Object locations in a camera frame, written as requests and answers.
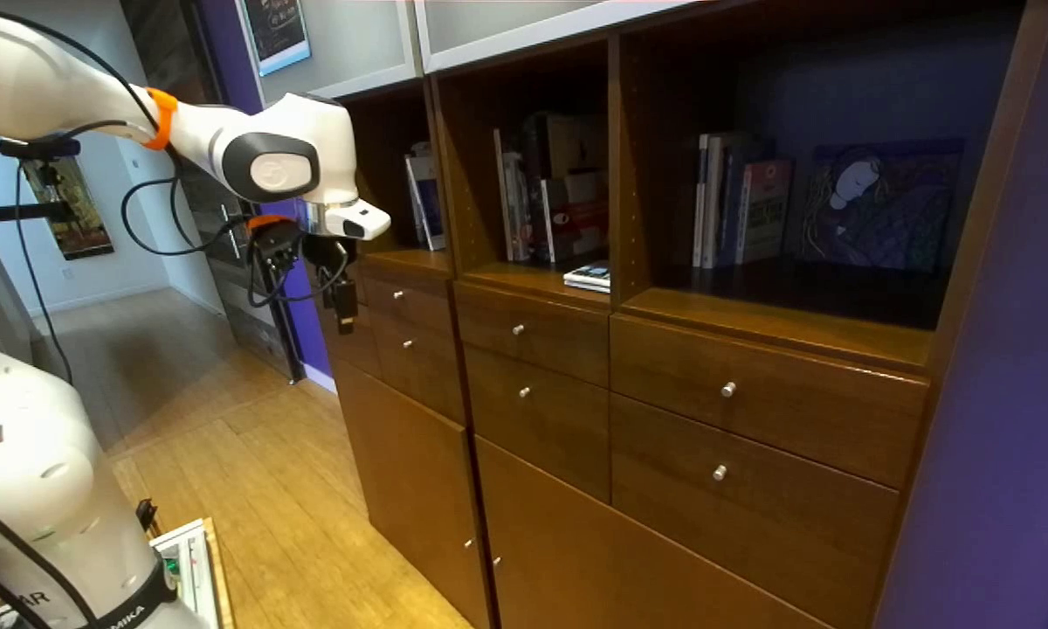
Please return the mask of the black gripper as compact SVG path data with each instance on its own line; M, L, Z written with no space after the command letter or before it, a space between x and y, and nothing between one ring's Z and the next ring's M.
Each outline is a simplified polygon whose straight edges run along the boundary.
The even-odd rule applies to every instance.
M315 265L319 299L349 331L356 324L356 284L349 281L354 250L343 237L312 237L306 263Z

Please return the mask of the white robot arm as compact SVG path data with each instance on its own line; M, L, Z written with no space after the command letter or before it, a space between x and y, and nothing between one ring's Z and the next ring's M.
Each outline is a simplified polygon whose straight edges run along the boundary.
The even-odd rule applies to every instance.
M83 130L170 151L252 203L296 196L306 232L334 246L390 226L356 190L356 137L343 106L306 95L259 113L184 106L0 11L0 140L34 146ZM164 561L100 462L76 390L8 352L0 599L31 629L213 629L167 583Z

